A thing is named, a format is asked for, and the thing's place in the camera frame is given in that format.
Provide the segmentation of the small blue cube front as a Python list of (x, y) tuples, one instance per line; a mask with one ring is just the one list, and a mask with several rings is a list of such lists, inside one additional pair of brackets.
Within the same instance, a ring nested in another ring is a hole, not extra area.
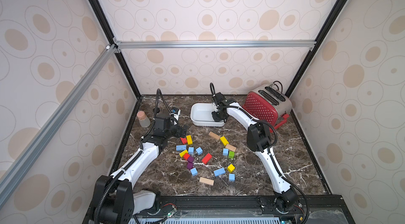
[(230, 182), (234, 182), (234, 181), (235, 181), (235, 174), (230, 173), (229, 176), (228, 176), (228, 180), (229, 180)]

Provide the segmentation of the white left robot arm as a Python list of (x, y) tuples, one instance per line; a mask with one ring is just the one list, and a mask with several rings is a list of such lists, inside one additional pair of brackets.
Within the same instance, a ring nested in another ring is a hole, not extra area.
[(156, 207), (155, 192), (134, 193), (133, 189), (146, 168), (163, 152), (168, 140), (186, 135), (187, 129), (178, 121), (180, 109), (166, 109), (167, 114), (160, 114), (155, 106), (153, 122), (141, 137), (137, 152), (117, 171), (98, 178), (89, 207), (89, 223), (127, 224), (133, 215)]

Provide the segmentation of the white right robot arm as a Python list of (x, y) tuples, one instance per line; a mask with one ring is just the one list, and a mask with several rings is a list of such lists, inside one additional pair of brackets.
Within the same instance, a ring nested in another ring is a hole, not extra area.
[(213, 83), (209, 85), (215, 106), (212, 117), (215, 122), (225, 122), (231, 116), (247, 130), (247, 146), (261, 160), (270, 177), (275, 195), (274, 205), (281, 214), (289, 213), (298, 205), (299, 195), (302, 196), (306, 212), (299, 224), (307, 222), (310, 216), (310, 206), (305, 193), (282, 172), (274, 154), (274, 146), (278, 142), (276, 129), (269, 122), (260, 120), (242, 108), (232, 98), (227, 99), (222, 93), (215, 91)]

